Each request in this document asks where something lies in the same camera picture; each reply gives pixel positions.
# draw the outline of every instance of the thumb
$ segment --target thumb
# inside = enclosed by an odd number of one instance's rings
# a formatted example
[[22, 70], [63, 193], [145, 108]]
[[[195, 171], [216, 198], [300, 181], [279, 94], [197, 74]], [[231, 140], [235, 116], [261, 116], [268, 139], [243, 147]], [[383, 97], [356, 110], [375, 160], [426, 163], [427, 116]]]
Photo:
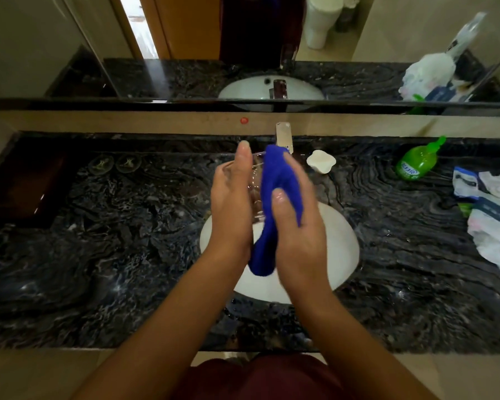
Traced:
[[231, 166], [230, 185], [235, 190], [246, 192], [248, 182], [250, 181], [250, 173], [252, 172], [252, 151], [246, 140], [243, 140], [237, 146], [235, 160]]
[[278, 236], [280, 238], [298, 229], [296, 212], [293, 205], [291, 205], [289, 197], [281, 188], [276, 188], [272, 191], [272, 214], [276, 221]]

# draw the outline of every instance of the toilet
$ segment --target toilet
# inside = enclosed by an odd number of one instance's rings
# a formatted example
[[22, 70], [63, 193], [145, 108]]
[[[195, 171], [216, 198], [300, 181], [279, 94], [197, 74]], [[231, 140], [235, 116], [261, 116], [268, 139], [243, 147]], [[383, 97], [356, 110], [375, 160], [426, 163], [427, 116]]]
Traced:
[[304, 37], [311, 49], [322, 49], [328, 30], [335, 24], [343, 9], [343, 0], [306, 0]]

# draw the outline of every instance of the fingernail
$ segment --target fingernail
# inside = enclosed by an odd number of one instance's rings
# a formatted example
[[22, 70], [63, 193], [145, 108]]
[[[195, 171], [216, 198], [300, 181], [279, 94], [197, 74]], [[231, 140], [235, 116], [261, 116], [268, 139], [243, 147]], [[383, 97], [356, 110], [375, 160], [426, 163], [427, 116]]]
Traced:
[[283, 202], [285, 200], [285, 192], [282, 188], [276, 188], [272, 191], [272, 197], [278, 202]]
[[241, 140], [237, 146], [236, 156], [247, 156], [250, 154], [250, 143], [247, 140]]

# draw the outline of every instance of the green soap bottle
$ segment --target green soap bottle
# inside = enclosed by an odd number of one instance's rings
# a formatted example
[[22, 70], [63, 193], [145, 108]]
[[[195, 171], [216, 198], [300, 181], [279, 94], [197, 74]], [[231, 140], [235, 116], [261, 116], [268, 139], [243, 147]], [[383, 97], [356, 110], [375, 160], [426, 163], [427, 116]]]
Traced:
[[437, 163], [437, 150], [446, 141], [446, 136], [441, 136], [437, 141], [426, 146], [417, 146], [408, 151], [396, 164], [396, 174], [407, 181], [417, 180], [435, 166]]

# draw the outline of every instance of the maroon shirt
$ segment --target maroon shirt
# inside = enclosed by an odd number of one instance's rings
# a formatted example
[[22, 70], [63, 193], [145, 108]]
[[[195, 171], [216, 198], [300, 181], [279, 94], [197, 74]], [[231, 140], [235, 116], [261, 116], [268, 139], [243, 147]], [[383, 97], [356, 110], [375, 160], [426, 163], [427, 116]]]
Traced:
[[309, 355], [261, 355], [244, 366], [210, 359], [191, 367], [173, 399], [353, 399], [332, 370]]

